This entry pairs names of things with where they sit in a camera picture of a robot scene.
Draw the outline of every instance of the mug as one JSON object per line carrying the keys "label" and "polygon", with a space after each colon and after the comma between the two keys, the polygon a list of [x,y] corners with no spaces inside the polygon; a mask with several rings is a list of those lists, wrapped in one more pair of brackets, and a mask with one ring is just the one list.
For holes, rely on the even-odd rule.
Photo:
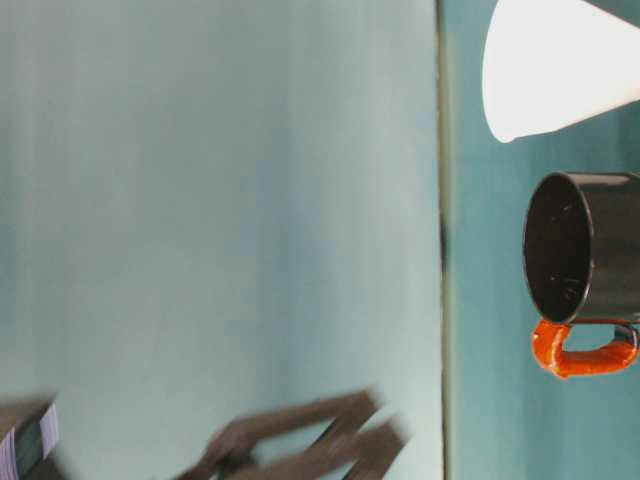
{"label": "mug", "polygon": [[[548,175],[524,226],[527,286],[542,320],[533,333],[540,365],[560,378],[613,373],[638,356],[640,177]],[[613,324],[614,339],[590,352],[563,346],[577,324]]]}

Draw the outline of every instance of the mug handle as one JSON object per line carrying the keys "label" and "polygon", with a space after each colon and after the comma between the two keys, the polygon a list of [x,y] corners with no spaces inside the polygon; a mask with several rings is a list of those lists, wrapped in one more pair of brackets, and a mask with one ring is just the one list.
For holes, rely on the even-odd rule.
{"label": "mug handle", "polygon": [[542,318],[532,335],[533,353],[542,368],[566,380],[575,376],[606,375],[631,366],[638,357],[638,331],[616,325],[613,340],[597,350],[566,352],[571,326]]}

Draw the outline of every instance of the white cone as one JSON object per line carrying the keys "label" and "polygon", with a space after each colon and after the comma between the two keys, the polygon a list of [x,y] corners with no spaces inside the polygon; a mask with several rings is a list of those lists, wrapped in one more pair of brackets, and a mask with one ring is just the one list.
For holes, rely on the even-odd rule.
{"label": "white cone", "polygon": [[583,0],[499,0],[482,96],[501,142],[640,99],[640,29]]}

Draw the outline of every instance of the teal wall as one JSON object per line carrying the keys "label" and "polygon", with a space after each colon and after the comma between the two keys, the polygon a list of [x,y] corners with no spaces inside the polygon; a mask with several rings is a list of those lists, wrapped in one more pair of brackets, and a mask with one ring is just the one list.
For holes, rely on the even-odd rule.
{"label": "teal wall", "polygon": [[[554,170],[638,169],[640,108],[498,143],[481,100],[494,0],[441,2],[443,138],[448,209],[448,473],[452,480],[636,478],[640,369],[561,382],[530,353],[537,323],[521,268],[521,231],[535,184]],[[594,2],[640,25],[637,2]],[[544,25],[540,26],[544,34]],[[608,341],[576,329],[572,348]]]}
{"label": "teal wall", "polygon": [[441,478],[434,5],[292,2],[292,397],[374,385]]}
{"label": "teal wall", "polygon": [[77,478],[368,385],[440,476],[431,1],[0,0],[0,61],[0,394]]}
{"label": "teal wall", "polygon": [[60,392],[77,478],[169,478],[285,400],[287,3],[0,5],[0,392]]}

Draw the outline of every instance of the teal surface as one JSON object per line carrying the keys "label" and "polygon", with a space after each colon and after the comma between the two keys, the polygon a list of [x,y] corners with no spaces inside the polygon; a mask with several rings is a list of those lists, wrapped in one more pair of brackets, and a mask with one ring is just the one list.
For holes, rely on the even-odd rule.
{"label": "teal surface", "polygon": [[[594,3],[640,25],[637,2]],[[640,167],[640,106],[498,143],[481,100],[483,45],[494,5],[445,0],[440,9],[448,477],[637,478],[640,367],[568,382],[537,367],[529,343],[537,316],[521,268],[521,230],[528,198],[545,174]],[[576,334],[572,348],[587,348],[611,331],[585,327]]]}
{"label": "teal surface", "polygon": [[18,476],[22,478],[42,459],[42,431],[39,422],[31,423],[17,435],[15,452]]}

